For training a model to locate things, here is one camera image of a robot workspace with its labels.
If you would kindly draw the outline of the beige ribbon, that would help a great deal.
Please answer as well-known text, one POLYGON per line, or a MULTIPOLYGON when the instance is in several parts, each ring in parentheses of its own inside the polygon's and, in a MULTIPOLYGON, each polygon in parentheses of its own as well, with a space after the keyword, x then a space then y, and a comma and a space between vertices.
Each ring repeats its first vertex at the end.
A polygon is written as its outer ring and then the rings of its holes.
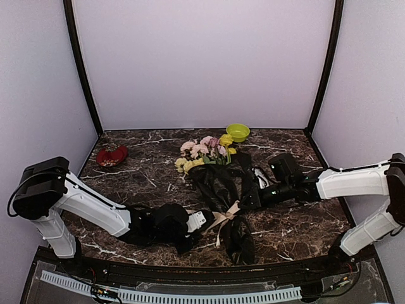
MULTIPOLYGON (((234 204, 226 212, 208 211, 208 213, 210 213, 213 216, 213 222, 205 228, 202 227, 199 231, 203 236, 205 236, 208 233, 208 231, 212 230, 216 226, 219 226, 218 232, 216 235, 216 243, 215 243, 216 247, 219 247, 221 245, 220 232, 221 232, 222 228, 228 222, 233 220, 236 217, 236 213, 240 211, 239 203, 240 203, 239 200, 235 201, 234 204)), ((187 210, 188 214, 194 213, 194 212, 198 212, 198 211, 187 210)))

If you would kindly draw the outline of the black wrapping paper sheet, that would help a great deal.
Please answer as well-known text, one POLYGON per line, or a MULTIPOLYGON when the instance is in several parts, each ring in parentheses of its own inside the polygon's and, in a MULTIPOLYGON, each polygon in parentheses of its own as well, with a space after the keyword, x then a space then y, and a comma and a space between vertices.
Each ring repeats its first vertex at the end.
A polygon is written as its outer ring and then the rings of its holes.
POLYGON ((221 245, 234 265, 252 265, 255 245, 244 212, 258 207, 258 192, 249 176, 251 155, 238 152, 228 165, 204 164, 189 170, 189 177, 200 190, 212 212, 226 212, 239 200, 240 211, 220 232, 221 245))

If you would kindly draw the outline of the yellow fake flower stem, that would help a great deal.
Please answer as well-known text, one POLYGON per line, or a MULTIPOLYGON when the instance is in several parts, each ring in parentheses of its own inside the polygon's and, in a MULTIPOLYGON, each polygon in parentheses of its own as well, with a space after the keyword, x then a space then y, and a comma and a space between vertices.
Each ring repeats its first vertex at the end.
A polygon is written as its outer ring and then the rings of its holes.
POLYGON ((219 139, 218 151, 225 158, 226 164, 229 164, 232 161, 231 156, 237 153, 237 150, 232 147, 233 142, 229 134, 224 134, 219 139))

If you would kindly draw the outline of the pink fake flower stem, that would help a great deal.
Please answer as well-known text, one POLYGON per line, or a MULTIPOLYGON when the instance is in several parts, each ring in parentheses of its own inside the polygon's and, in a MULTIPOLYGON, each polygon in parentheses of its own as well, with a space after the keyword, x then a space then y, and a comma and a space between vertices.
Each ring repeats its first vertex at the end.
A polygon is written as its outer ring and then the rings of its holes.
POLYGON ((207 147, 209 155, 212 158, 227 156, 226 148, 220 144, 220 140, 216 137, 206 136, 200 140, 200 144, 207 147))
POLYGON ((197 144, 194 141, 187 141, 183 143, 180 148, 181 155, 185 156, 187 151, 190 153, 190 157, 193 159, 196 159, 200 154, 208 154, 208 149, 205 145, 197 144))

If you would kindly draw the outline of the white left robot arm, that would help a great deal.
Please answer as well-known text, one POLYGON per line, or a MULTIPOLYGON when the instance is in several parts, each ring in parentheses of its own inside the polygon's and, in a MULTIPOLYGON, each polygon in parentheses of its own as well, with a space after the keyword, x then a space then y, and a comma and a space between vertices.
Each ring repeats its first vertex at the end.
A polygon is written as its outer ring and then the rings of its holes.
POLYGON ((168 243, 179 253, 193 247, 208 219, 203 211, 191 212, 176 203, 159 208, 115 203, 79 180, 70 171, 69 161, 61 156, 29 166, 8 200, 7 214, 31 221, 76 276, 89 271, 89 261, 79 254, 81 245, 63 222, 62 210, 124 243, 168 243))

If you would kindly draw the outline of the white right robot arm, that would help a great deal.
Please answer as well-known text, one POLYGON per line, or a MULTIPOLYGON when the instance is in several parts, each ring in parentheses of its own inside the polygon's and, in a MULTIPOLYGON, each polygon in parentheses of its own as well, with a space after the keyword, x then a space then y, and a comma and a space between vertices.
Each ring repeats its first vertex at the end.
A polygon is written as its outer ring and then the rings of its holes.
POLYGON ((323 261, 323 270, 335 275, 347 259, 388 234, 404 229, 404 155, 394 153, 388 160, 352 168, 321 168, 305 173, 289 153, 269 161, 273 177, 253 167, 250 173, 259 188, 261 207, 287 200, 319 202, 347 198, 376 206, 354 227, 337 237, 323 261))

